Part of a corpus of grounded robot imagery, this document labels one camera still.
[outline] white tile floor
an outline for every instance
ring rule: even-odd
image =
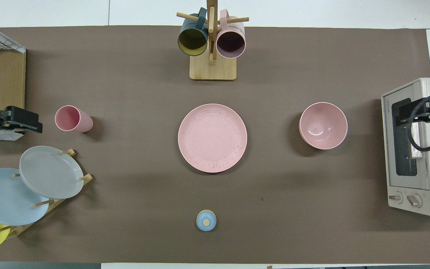
[[[195,13],[205,4],[205,0],[0,0],[0,27],[181,25],[183,19],[176,17],[176,12]],[[220,0],[218,6],[229,8],[231,15],[250,17],[246,26],[428,29],[430,54],[430,0]],[[215,266],[219,268],[196,265]],[[167,264],[104,265],[104,269],[166,267]],[[224,266],[227,267],[266,265]],[[275,266],[294,267],[308,266]]]

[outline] pink plate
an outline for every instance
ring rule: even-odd
[[[208,173],[234,166],[246,149],[240,116],[220,104],[205,104],[186,115],[179,128],[179,148],[193,167]]]

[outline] mug handle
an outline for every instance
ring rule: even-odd
[[[228,17],[227,9],[220,11],[220,26],[222,27],[222,30],[228,30],[227,17]]]
[[[196,29],[202,29],[203,25],[205,24],[205,17],[207,16],[207,9],[201,7],[200,11],[198,11],[198,21],[195,26]]]

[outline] pink cup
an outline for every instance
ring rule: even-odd
[[[243,22],[228,24],[227,20],[236,19],[228,11],[220,11],[220,27],[216,36],[216,50],[225,58],[237,58],[244,52],[245,36]]]
[[[327,102],[314,103],[300,118],[300,134],[315,148],[336,148],[348,134],[348,121],[337,106]]]
[[[75,133],[85,133],[94,125],[94,121],[89,115],[71,105],[65,105],[58,109],[54,121],[62,131]]]

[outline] pink mug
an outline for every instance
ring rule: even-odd
[[[75,133],[85,133],[94,125],[94,121],[89,115],[71,105],[65,105],[58,109],[54,121],[62,131]]]
[[[244,52],[245,35],[243,22],[227,23],[229,19],[237,17],[229,16],[226,9],[220,11],[220,27],[216,36],[216,50],[225,58],[237,58]]]

